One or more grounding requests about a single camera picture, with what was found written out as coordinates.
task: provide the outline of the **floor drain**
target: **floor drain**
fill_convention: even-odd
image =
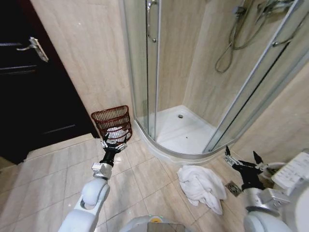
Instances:
[[[227,183],[225,185],[225,187],[227,187],[227,189],[235,196],[237,197],[238,195],[241,194],[241,189],[233,182],[230,181],[229,183]]]

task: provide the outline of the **shower enclosure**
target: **shower enclosure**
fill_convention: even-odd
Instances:
[[[134,119],[168,156],[235,142],[308,60],[309,0],[120,0]]]

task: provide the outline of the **brown wicker basket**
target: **brown wicker basket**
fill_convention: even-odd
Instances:
[[[127,105],[93,112],[91,118],[96,123],[102,138],[109,133],[107,140],[110,144],[128,141],[132,136],[132,126],[130,122],[129,107]]]

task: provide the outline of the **robotic hand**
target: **robotic hand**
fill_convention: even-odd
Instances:
[[[246,194],[245,207],[248,214],[244,219],[245,232],[292,232],[281,220],[278,209],[289,203],[288,197],[281,191],[265,188],[258,175],[267,168],[262,158],[253,152],[256,164],[237,160],[226,146],[225,161],[238,171],[242,177],[242,191]]]
[[[58,232],[93,232],[95,230],[100,210],[110,192],[108,180],[112,175],[114,157],[127,147],[126,138],[120,145],[109,144],[108,136],[109,134],[101,141],[105,150],[104,158],[99,163],[94,163],[91,168],[95,179],[85,184],[77,204],[69,212]]]

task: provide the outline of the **dark wooden door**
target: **dark wooden door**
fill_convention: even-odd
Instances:
[[[0,7],[1,156],[19,163],[27,153],[86,133],[98,134],[30,1]],[[36,38],[48,57],[30,45]]]

